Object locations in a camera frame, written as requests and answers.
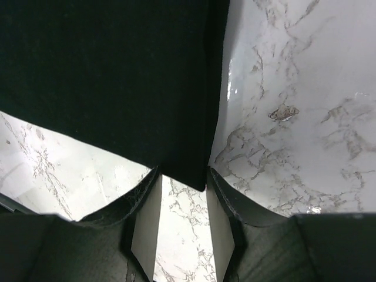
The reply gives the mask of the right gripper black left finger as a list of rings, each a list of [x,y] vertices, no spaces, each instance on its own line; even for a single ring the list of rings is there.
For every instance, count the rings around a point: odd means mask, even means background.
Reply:
[[[152,281],[162,175],[79,221],[38,214],[1,196],[2,281]]]

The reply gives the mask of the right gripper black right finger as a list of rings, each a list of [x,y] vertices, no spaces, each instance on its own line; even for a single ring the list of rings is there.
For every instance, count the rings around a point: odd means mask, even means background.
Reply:
[[[218,281],[374,281],[375,214],[281,216],[207,170]]]

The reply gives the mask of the black t shirt with logo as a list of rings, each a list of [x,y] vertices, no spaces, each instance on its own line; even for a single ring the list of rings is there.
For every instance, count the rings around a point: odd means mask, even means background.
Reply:
[[[198,191],[229,1],[2,1],[1,111]]]

